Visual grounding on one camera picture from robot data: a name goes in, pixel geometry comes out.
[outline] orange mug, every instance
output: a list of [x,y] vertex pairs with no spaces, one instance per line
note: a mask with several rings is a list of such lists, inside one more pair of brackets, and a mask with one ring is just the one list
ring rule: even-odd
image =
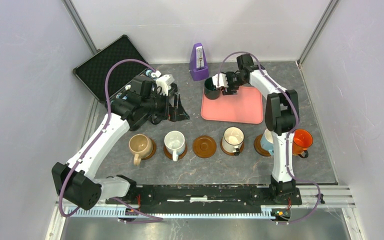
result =
[[305,159],[309,157],[307,149],[313,144],[313,136],[307,130],[297,129],[293,136],[292,154]]

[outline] mug handle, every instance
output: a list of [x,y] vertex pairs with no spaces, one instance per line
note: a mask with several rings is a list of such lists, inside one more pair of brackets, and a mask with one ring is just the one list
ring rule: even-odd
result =
[[141,164],[141,157],[139,156],[139,154],[135,154],[134,155],[134,158],[133,158],[133,164],[135,166],[139,166],[139,164]]
[[173,158],[173,161],[177,162],[178,161],[178,152],[176,150],[173,151],[173,155],[172,155],[172,158]]
[[300,158],[302,158],[302,159],[306,159],[306,158],[309,157],[309,151],[304,150],[303,153],[298,154],[298,156],[299,156]]
[[239,147],[238,146],[234,146],[234,153],[233,153],[233,155],[235,155],[235,156],[239,156],[239,154],[240,154],[240,152],[239,152]]

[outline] brown saucer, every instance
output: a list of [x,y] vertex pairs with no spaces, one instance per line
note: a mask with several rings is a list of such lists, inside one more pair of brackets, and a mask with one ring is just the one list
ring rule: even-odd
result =
[[266,150],[264,150],[262,147],[261,147],[261,144],[260,144],[260,141],[261,141],[261,138],[263,137],[262,134],[258,135],[255,140],[254,140],[254,149],[255,151],[260,154],[261,156],[264,156],[264,157],[271,157],[272,155],[270,155],[270,153]]
[[[244,150],[244,146],[245,146],[245,141],[242,142],[242,146],[240,146],[240,148],[239,148],[239,153],[242,153],[242,151]],[[220,140],[220,148],[221,148],[221,150],[223,150],[223,153],[225,153],[229,156],[235,155],[233,152],[228,152],[223,148],[223,137]]]
[[207,159],[216,153],[217,143],[210,136],[199,136],[193,141],[193,152],[202,159]]
[[155,143],[155,141],[152,138],[149,138],[149,139],[151,139],[151,141],[152,141],[152,152],[151,152],[151,154],[149,154],[149,156],[142,158],[142,160],[147,160],[147,159],[152,158],[152,156],[157,151],[157,144]]
[[[188,152],[188,145],[186,144],[186,142],[185,142],[184,144],[185,144],[185,146],[184,146],[184,151],[183,151],[183,153],[182,153],[181,155],[179,155],[178,160],[182,159],[182,158],[186,155],[186,153]],[[173,156],[172,156],[172,154],[169,153],[169,151],[167,150],[166,145],[164,145],[164,154],[165,154],[165,156],[166,156],[168,159],[173,160]]]

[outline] white wall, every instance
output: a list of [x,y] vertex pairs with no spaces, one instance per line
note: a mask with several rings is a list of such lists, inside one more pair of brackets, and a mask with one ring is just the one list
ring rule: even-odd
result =
[[97,48],[128,35],[150,63],[209,62],[235,51],[297,60],[329,0],[72,0]]
[[366,237],[384,239],[384,1],[340,1],[303,73]]
[[45,237],[51,168],[79,149],[93,99],[72,69],[90,56],[61,1],[0,1],[0,240]]

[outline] black mug handle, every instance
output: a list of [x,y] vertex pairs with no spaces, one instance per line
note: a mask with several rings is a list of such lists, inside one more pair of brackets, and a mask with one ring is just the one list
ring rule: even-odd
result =
[[233,153],[233,155],[239,156],[239,147],[235,147],[234,150],[235,152]]
[[304,155],[302,155],[301,153],[298,154],[299,157],[301,157],[302,159],[306,159],[309,157],[309,151],[307,150],[304,150]]

